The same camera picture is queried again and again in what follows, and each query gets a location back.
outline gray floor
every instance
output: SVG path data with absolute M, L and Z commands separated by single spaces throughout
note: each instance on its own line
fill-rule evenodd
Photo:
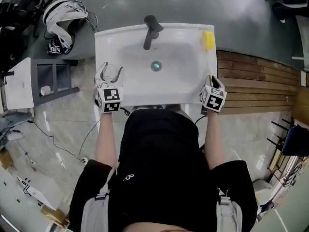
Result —
M 143 24 L 146 15 L 155 15 L 159 22 L 199 23 L 215 27 L 217 49 L 253 55 L 292 67 L 303 68 L 296 20 L 285 24 L 272 13 L 265 0 L 81 0 L 98 16 L 98 30 Z M 41 25 L 40 37 L 30 39 L 25 57 L 47 58 Z M 95 55 L 94 31 L 84 25 L 76 33 L 76 42 L 69 55 L 59 58 L 83 59 Z
M 35 107 L 34 121 L 48 135 L 55 137 L 58 147 L 78 155 L 88 132 L 98 121 L 94 105 L 93 76 L 96 67 L 94 58 L 80 61 L 79 66 L 72 69 L 73 84 L 80 87 L 80 92 Z M 187 105 L 185 111 L 196 121 L 201 117 L 200 104 Z M 127 116 L 122 110 L 113 113 L 113 129 L 117 155 L 124 133 Z M 269 176 L 267 167 L 271 161 L 275 147 L 267 138 L 276 141 L 276 135 L 283 136 L 283 130 L 271 121 L 287 127 L 281 118 L 290 119 L 288 112 L 272 112 L 246 115 L 222 115 L 219 126 L 225 151 L 225 160 L 244 160 L 247 162 L 252 181 Z M 205 142 L 207 119 L 197 124 L 200 146 Z M 52 139 L 46 137 L 33 124 L 24 123 L 16 127 L 25 135 L 18 140 L 35 162 L 32 165 L 16 141 L 10 141 L 6 148 L 10 152 L 14 166 L 19 171 L 35 167 L 40 173 L 52 177 L 65 194 L 66 203 L 70 203 L 76 182 L 84 165 L 74 156 L 56 148 Z M 98 138 L 95 127 L 86 139 L 81 150 L 81 157 L 94 158 Z

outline drain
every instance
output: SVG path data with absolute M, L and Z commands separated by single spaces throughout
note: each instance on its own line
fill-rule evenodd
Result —
M 158 72 L 162 68 L 162 64 L 159 61 L 153 61 L 151 63 L 151 69 L 154 72 Z

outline black t-shirt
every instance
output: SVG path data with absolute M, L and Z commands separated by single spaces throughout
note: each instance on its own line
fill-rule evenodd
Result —
M 209 171 L 198 147 L 198 129 L 172 111 L 143 109 L 128 118 L 121 142 L 117 176 L 111 180 L 109 230 L 135 222 L 176 225 L 194 232 L 216 231 L 220 188 L 243 213 L 243 232 L 254 225 L 254 190 L 244 161 Z M 104 185 L 110 166 L 89 161 L 70 206 L 70 222 L 80 231 L 84 204 Z

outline person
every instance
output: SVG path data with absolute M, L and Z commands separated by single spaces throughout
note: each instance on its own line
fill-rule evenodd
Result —
M 241 207 L 242 231 L 256 220 L 257 203 L 246 162 L 226 162 L 218 114 L 207 110 L 204 152 L 198 129 L 183 111 L 138 109 L 121 141 L 117 175 L 109 181 L 110 232 L 215 232 L 219 189 Z M 111 113 L 102 114 L 95 160 L 77 182 L 70 223 L 79 232 L 85 203 L 116 165 Z

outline white sink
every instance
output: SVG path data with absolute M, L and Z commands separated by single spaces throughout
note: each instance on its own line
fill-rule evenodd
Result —
M 214 32 L 213 26 L 160 24 L 164 30 L 148 51 L 145 25 L 95 34 L 97 69 L 105 62 L 124 67 L 122 106 L 197 103 L 206 76 L 217 76 L 216 49 L 206 51 L 201 44 L 202 32 Z M 154 61 L 161 70 L 152 70 Z

